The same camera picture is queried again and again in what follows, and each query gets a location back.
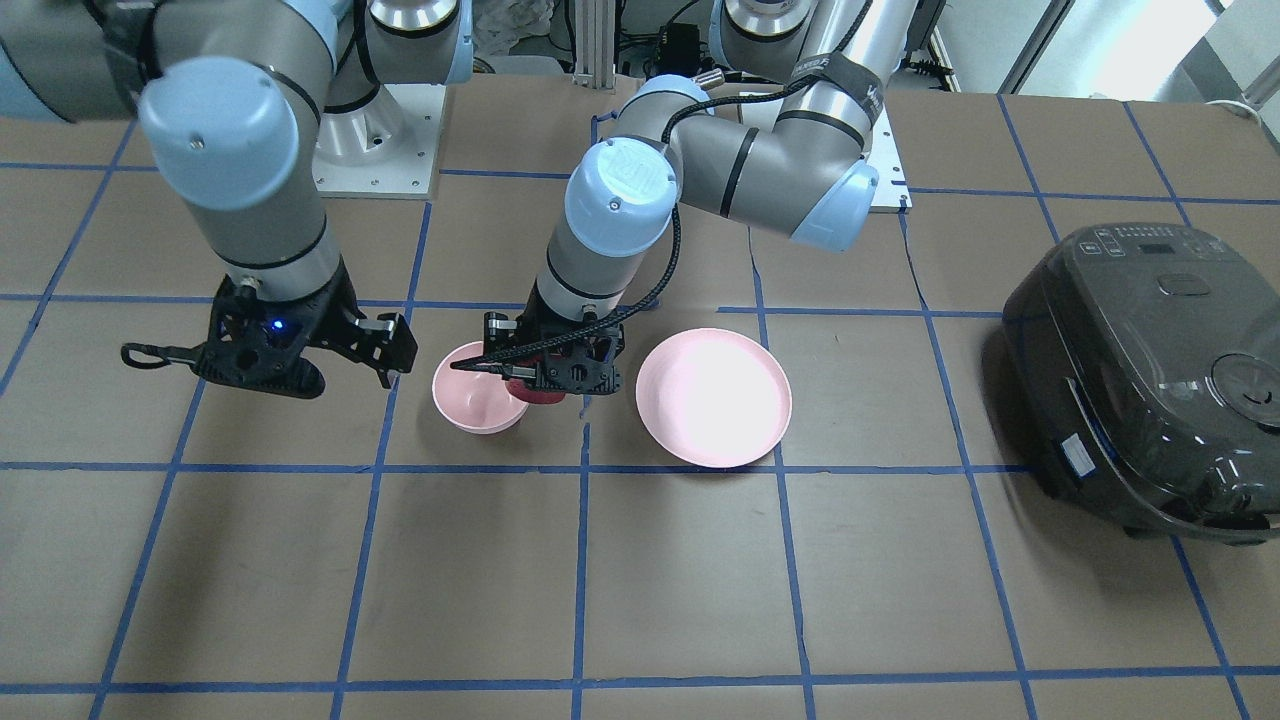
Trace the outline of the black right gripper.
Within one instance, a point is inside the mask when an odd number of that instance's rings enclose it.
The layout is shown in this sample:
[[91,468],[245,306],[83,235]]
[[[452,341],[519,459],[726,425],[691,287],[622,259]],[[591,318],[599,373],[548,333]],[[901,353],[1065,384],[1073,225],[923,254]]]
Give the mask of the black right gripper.
[[212,299],[207,340],[195,347],[123,343],[122,361],[133,369],[186,365],[214,384],[292,398],[316,398],[325,389],[320,370],[303,351],[329,337],[330,350],[375,370],[384,389],[411,373],[419,343],[399,313],[356,318],[349,274],[338,270],[302,299],[269,302],[247,284],[224,278]]

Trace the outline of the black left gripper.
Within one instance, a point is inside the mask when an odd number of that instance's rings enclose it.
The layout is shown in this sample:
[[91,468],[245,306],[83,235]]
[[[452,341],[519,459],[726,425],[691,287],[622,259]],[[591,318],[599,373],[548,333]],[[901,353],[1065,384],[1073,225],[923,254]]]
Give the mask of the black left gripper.
[[451,369],[484,373],[535,373],[543,389],[562,389],[566,395],[613,395],[622,389],[623,377],[614,360],[625,348],[622,325],[598,334],[554,346],[531,356],[515,351],[520,345],[549,340],[579,328],[554,313],[525,313],[511,318],[504,313],[485,313],[483,355],[451,361]]

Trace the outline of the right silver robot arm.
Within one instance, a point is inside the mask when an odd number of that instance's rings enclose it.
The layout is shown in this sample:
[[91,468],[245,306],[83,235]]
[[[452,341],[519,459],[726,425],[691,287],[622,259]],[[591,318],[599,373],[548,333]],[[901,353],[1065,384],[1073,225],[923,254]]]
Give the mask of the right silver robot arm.
[[127,343],[125,365],[294,398],[325,388],[310,347],[384,387],[412,369],[407,319],[358,307],[314,158],[326,118],[388,85],[467,81],[470,1],[5,1],[1,27],[3,115],[137,119],[225,264],[206,340]]

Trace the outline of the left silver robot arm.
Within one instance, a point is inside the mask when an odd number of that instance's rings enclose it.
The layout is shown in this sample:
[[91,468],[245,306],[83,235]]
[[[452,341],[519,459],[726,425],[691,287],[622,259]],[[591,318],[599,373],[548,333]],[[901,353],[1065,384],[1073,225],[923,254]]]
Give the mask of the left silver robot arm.
[[913,1],[717,1],[716,56],[776,82],[712,97],[695,79],[648,79],[575,168],[524,311],[489,313],[460,372],[499,375],[556,402],[611,395],[622,324],[671,282],[684,206],[841,252],[881,184],[868,161]]

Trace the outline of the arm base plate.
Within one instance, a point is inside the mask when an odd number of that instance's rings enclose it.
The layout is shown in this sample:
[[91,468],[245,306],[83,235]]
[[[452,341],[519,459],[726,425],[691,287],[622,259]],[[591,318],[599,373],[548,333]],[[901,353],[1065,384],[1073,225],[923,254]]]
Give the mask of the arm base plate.
[[913,199],[899,151],[896,133],[891,126],[888,106],[884,106],[867,136],[864,147],[867,164],[876,169],[879,183],[870,204],[870,213],[888,214],[910,211]]
[[426,200],[447,87],[384,85],[361,108],[323,115],[312,174],[325,199]]

